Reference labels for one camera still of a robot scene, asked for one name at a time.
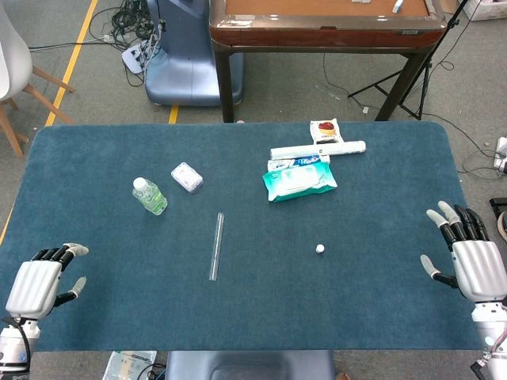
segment table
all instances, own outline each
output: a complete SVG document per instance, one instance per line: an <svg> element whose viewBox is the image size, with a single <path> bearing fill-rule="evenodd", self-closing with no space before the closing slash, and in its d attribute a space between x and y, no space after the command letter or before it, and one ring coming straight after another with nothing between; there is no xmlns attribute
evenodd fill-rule
<svg viewBox="0 0 507 380"><path fill-rule="evenodd" d="M401 54L402 73L376 120L388 120L446 29L439 0L211 0L209 28L215 51L224 122L234 122L229 57L235 52Z"/></svg>
<svg viewBox="0 0 507 380"><path fill-rule="evenodd" d="M311 143L308 126L43 129L0 246L0 304L23 260L76 241L90 254L67 267L61 290L79 276L86 288L40 323L38 350L477 348L471 304L419 261L428 254L452 271L425 215L438 200L464 204L444 129L341 123L344 139L363 139L367 151L332 158L338 188L269 203L269 148ZM204 178L195 194L170 176L180 162ZM132 196L138 176L167 196L162 215Z"/></svg>

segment white chair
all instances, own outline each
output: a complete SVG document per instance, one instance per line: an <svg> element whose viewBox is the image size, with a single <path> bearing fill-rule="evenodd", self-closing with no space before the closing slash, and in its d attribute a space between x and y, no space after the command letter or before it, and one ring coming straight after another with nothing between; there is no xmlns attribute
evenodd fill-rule
<svg viewBox="0 0 507 380"><path fill-rule="evenodd" d="M6 133L10 145L19 158L23 157L19 142L26 143L28 139L13 130L2 107L3 103L10 103L14 110L17 109L12 96L25 91L34 96L64 123L72 123L69 116L59 111L35 87L29 84L32 73L64 89L68 89L70 92L74 92L74 89L67 83L32 65L32 56L30 55L28 46L17 34L0 3L0 126Z"/></svg>

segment food wrapper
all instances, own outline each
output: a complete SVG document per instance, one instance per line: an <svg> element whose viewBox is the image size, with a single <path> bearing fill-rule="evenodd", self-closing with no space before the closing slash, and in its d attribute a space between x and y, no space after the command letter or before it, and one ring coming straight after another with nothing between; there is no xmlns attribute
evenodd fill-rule
<svg viewBox="0 0 507 380"><path fill-rule="evenodd" d="M311 138L314 144L343 143L336 118L310 122Z"/></svg>

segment brown table top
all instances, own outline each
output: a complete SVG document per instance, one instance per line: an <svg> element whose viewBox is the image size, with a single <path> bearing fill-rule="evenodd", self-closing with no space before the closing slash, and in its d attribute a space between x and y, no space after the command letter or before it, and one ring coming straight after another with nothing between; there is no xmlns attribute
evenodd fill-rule
<svg viewBox="0 0 507 380"><path fill-rule="evenodd" d="M440 0L210 0L225 47L429 48L444 33Z"/></svg>
<svg viewBox="0 0 507 380"><path fill-rule="evenodd" d="M425 0L405 0L397 14L392 13L395 0L227 0L227 14L284 16L379 16L429 15Z"/></svg>

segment white robotic hand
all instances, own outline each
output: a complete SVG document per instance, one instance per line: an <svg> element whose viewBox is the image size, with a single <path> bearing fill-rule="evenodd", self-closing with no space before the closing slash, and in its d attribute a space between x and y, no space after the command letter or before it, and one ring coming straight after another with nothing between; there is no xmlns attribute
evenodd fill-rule
<svg viewBox="0 0 507 380"><path fill-rule="evenodd" d="M445 218L433 210L432 219L451 252L456 276L442 274L426 255L421 263L429 276L475 302L472 319L482 340L482 358L471 365L477 378L488 364L494 380L507 380L507 273L497 245L490 241L480 216L471 209L440 201Z"/></svg>
<svg viewBox="0 0 507 380"><path fill-rule="evenodd" d="M86 277L78 279L67 293L56 292L67 265L87 253L82 245L66 243L61 248L43 249L21 264L6 305L11 317L3 319L9 327L0 334L0 380L29 378L31 352L40 335L37 322L53 307L79 296Z"/></svg>

